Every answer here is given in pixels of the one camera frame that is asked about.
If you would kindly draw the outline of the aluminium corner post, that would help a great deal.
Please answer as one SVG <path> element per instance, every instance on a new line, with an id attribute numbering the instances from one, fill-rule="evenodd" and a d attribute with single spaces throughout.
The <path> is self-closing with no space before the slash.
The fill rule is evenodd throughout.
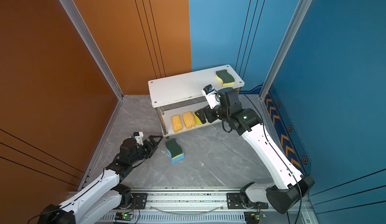
<path id="1" fill-rule="evenodd" d="M 277 73 L 279 72 L 279 69 L 287 55 L 287 52 L 303 22 L 303 19 L 312 1 L 313 0 L 299 0 L 294 14 L 291 18 L 291 21 L 288 25 L 288 28 L 286 30 L 286 33 L 282 39 L 280 47 L 266 76 L 262 89 L 260 91 L 259 97 L 261 100 L 264 100 L 266 95 L 268 94 L 268 91 L 271 88 L 274 79 L 277 76 Z"/>
<path id="2" fill-rule="evenodd" d="M 73 0 L 59 0 L 118 100 L 124 97 L 116 78 Z"/>

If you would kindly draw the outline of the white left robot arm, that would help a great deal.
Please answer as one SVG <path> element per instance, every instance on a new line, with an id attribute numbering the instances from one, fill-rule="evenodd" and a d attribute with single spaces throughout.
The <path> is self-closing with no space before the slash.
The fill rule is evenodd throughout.
<path id="1" fill-rule="evenodd" d="M 141 161 L 152 157 L 162 139 L 154 135 L 144 139 L 142 132 L 135 132 L 122 142 L 119 153 L 100 176 L 61 204 L 47 206 L 38 223 L 94 224 L 113 208 L 134 208 L 131 189 L 121 182 Z"/>

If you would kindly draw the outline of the blue sponge bottom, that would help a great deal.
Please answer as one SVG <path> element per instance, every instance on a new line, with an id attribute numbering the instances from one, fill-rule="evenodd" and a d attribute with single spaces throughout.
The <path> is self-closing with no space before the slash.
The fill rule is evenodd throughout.
<path id="1" fill-rule="evenodd" d="M 176 163 L 177 161 L 180 161 L 180 160 L 184 159 L 184 157 L 185 157 L 184 152 L 182 152 L 181 154 L 174 156 L 174 157 L 172 156 L 170 151 L 167 151 L 167 152 L 169 154 L 169 157 L 170 157 L 172 163 Z"/>

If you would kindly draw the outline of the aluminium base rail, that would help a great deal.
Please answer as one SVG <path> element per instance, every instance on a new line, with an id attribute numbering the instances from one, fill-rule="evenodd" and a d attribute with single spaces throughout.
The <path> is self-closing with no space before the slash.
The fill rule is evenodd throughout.
<path id="1" fill-rule="evenodd" d="M 132 193 L 148 194 L 144 210 L 112 209 L 98 224 L 246 224 L 244 212 L 262 213 L 260 224 L 317 224 L 319 221 L 307 197 L 285 214 L 278 213 L 268 202 L 268 209 L 236 209 L 227 207 L 226 194 L 240 193 L 237 188 L 134 188 Z M 114 221 L 116 213 L 132 213 L 134 219 Z"/>

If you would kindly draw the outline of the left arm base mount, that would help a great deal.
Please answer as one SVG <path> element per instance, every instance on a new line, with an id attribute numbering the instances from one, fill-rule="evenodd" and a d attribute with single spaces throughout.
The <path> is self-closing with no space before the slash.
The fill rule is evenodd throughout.
<path id="1" fill-rule="evenodd" d="M 147 198 L 148 194 L 144 192 L 123 194 L 118 208 L 122 210 L 144 210 L 147 204 Z"/>

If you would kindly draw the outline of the green circuit board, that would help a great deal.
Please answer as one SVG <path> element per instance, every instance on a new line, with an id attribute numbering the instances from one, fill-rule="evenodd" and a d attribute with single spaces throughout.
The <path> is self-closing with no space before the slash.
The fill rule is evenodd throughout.
<path id="1" fill-rule="evenodd" d="M 132 213 L 116 213 L 114 217 L 114 221 L 132 221 L 134 219 L 134 214 Z"/>
<path id="2" fill-rule="evenodd" d="M 244 212 L 244 220 L 246 224 L 259 224 L 260 220 L 265 218 L 262 213 Z"/>

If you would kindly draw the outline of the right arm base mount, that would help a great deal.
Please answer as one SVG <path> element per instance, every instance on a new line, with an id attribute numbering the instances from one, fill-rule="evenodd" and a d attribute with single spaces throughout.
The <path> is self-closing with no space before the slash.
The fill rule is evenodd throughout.
<path id="1" fill-rule="evenodd" d="M 251 202 L 245 194 L 231 192 L 226 194 L 227 207 L 230 210 L 236 209 L 254 209 L 254 210 L 266 210 L 268 209 L 267 203 Z"/>

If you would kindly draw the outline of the left aluminium corner post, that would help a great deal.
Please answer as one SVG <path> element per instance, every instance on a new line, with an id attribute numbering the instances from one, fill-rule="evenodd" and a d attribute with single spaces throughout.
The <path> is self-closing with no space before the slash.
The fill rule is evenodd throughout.
<path id="1" fill-rule="evenodd" d="M 118 100 L 124 97 L 116 78 L 73 0 L 59 0 Z"/>

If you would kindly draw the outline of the right aluminium corner post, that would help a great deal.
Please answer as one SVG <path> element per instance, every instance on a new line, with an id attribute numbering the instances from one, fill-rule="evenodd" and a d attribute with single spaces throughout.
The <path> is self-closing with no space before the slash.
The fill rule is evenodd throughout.
<path id="1" fill-rule="evenodd" d="M 274 79 L 277 76 L 277 73 L 279 72 L 279 69 L 287 55 L 287 52 L 303 22 L 303 19 L 312 1 L 313 0 L 299 0 L 294 14 L 291 18 L 291 21 L 288 25 L 288 28 L 286 30 L 286 33 L 282 39 L 280 47 L 266 76 L 262 89 L 260 91 L 259 97 L 261 100 L 264 100 L 266 95 L 268 94 L 268 91 L 271 88 Z"/>

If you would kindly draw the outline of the yellow green sponge middle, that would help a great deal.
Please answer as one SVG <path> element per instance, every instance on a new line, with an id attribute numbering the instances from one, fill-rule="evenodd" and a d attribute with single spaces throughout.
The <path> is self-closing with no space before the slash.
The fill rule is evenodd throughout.
<path id="1" fill-rule="evenodd" d="M 172 156 L 177 156 L 183 152 L 181 146 L 176 139 L 169 139 L 166 144 L 166 149 L 171 152 Z"/>

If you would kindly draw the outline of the orange cellulose sponge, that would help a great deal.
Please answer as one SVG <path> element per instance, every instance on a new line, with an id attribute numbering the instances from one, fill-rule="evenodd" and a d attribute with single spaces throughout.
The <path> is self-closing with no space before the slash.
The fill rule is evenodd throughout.
<path id="1" fill-rule="evenodd" d="M 190 111 L 183 113 L 183 122 L 186 129 L 192 129 L 196 126 L 195 118 Z"/>
<path id="2" fill-rule="evenodd" d="M 181 122 L 180 115 L 172 116 L 171 120 L 172 120 L 172 125 L 173 125 L 173 131 L 175 133 L 178 133 L 178 132 L 183 130 L 183 125 Z"/>

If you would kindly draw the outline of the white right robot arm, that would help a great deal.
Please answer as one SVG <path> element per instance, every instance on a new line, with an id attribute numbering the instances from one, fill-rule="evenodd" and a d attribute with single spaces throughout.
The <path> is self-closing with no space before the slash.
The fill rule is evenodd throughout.
<path id="1" fill-rule="evenodd" d="M 200 121 L 212 123 L 221 120 L 227 123 L 231 131 L 236 131 L 254 149 L 272 176 L 272 185 L 263 187 L 252 183 L 241 189 L 243 201 L 268 202 L 281 214 L 302 201 L 315 181 L 287 159 L 268 134 L 259 111 L 243 108 L 238 91 L 231 87 L 216 91 L 211 85 L 207 85 L 202 94 L 208 105 L 195 111 Z"/>

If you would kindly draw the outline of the left green circuit board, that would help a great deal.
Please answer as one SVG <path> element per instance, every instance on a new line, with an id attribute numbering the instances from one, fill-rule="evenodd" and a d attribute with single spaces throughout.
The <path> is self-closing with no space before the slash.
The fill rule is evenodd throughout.
<path id="1" fill-rule="evenodd" d="M 114 217 L 114 221 L 132 221 L 134 219 L 134 214 L 132 213 L 116 213 Z"/>

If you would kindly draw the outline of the right green circuit board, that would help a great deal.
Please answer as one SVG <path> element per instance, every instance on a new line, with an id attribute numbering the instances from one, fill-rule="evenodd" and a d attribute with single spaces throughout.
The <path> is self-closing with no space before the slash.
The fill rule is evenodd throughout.
<path id="1" fill-rule="evenodd" d="M 260 220 L 265 218 L 262 213 L 244 212 L 244 220 L 246 224 L 259 224 Z"/>

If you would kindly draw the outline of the white two-tier metal shelf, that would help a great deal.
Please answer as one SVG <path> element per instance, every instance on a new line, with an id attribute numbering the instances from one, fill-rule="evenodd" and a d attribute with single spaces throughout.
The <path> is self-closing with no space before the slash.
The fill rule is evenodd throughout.
<path id="1" fill-rule="evenodd" d="M 182 116 L 188 111 L 194 112 L 208 105 L 207 101 L 198 102 L 203 97 L 202 90 L 211 84 L 215 90 L 224 88 L 217 79 L 216 72 L 227 70 L 235 79 L 232 88 L 240 89 L 245 85 L 244 80 L 230 65 L 223 65 L 204 70 L 184 73 L 148 81 L 152 107 L 157 110 L 162 134 L 165 137 L 175 135 L 172 117 Z"/>

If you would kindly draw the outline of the green scrub sponge top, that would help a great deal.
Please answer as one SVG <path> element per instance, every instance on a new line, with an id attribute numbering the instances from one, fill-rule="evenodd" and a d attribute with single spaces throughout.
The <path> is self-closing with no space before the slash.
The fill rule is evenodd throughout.
<path id="1" fill-rule="evenodd" d="M 216 71 L 216 78 L 223 86 L 231 86 L 235 83 L 234 77 L 226 69 Z"/>

